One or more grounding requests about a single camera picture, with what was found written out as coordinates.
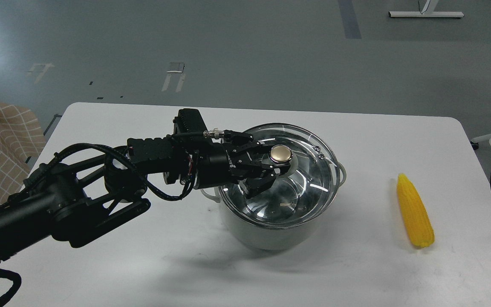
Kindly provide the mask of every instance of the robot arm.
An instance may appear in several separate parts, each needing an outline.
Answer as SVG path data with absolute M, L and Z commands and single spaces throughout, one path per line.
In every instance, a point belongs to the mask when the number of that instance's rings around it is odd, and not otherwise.
M 117 148 L 74 144 L 55 153 L 48 164 L 39 165 L 25 179 L 25 188 L 0 206 L 0 261 L 49 235 L 82 247 L 147 211 L 150 201 L 142 198 L 147 189 L 163 200 L 175 201 L 193 188 L 236 183 L 242 186 L 244 196 L 251 198 L 290 168 L 291 151 L 288 159 L 286 155 L 274 159 L 273 147 L 251 134 L 208 131 L 198 110 L 182 109 L 173 122 L 173 134 L 164 138 L 128 139 L 126 146 Z M 103 155 L 72 165 L 62 163 L 89 148 Z M 77 178 L 78 172 L 94 167 L 98 168 Z M 147 179 L 153 173 L 162 173 L 166 184 L 179 181 L 182 193 L 170 196 L 162 192 Z M 101 177 L 107 194 L 88 197 L 84 188 Z M 121 201 L 130 204 L 113 212 Z M 14 282 L 0 298 L 0 305 L 5 305 L 20 287 L 20 276 L 0 269 L 0 277 Z

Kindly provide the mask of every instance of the corn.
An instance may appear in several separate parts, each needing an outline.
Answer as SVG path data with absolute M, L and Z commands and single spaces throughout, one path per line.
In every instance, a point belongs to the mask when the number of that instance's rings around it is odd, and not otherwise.
M 410 242 L 420 248 L 435 241 L 435 234 L 421 198 L 405 174 L 397 179 L 397 196 Z

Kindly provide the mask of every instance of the stainless steel pot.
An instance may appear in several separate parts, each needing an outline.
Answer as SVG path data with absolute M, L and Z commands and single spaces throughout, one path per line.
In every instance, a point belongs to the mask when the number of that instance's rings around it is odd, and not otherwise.
M 251 199 L 234 184 L 216 188 L 214 196 L 202 194 L 220 203 L 222 221 L 242 243 L 258 249 L 288 249 L 317 228 L 318 217 L 335 199 L 346 171 L 323 140 L 298 126 L 266 124 L 245 132 L 259 142 L 288 146 L 295 170 Z

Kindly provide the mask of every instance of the pot handle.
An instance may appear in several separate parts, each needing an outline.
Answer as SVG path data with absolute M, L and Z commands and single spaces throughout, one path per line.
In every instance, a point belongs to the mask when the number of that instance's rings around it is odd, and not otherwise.
M 206 198 L 208 198 L 209 200 L 213 200 L 216 203 L 220 203 L 221 202 L 221 197 L 219 195 L 219 191 L 217 191 L 217 188 L 213 188 L 213 191 L 215 192 L 215 196 L 208 194 L 205 189 L 202 189 L 202 188 L 200 189 L 200 192 Z
M 338 187 L 341 187 L 346 182 L 346 169 L 344 168 L 344 165 L 342 165 L 342 163 L 339 161 L 333 161 L 331 159 L 327 159 L 327 161 L 335 166 L 337 173 L 340 172 L 342 174 L 341 181 L 338 183 Z
M 342 173 L 341 177 L 341 182 L 338 184 L 338 187 L 341 187 L 345 182 L 346 182 L 346 169 L 344 168 L 344 165 L 337 161 L 337 171 Z

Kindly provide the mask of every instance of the white table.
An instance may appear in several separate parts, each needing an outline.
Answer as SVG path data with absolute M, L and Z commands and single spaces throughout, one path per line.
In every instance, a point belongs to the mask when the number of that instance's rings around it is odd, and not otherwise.
M 75 103 L 39 161 L 75 142 L 117 146 L 164 136 L 178 110 Z M 348 179 L 319 231 L 288 251 L 254 251 L 230 235 L 199 191 L 178 203 L 148 194 L 148 212 L 85 247 L 49 237 L 1 264 L 23 279 L 9 306 L 491 306 L 491 193 L 458 121 L 199 110 L 208 128 L 288 122 L 333 148 Z M 413 248 L 405 233 L 401 172 L 415 183 L 435 231 L 426 249 Z M 87 192 L 101 194 L 103 185 Z M 0 294 L 9 285 L 0 281 Z

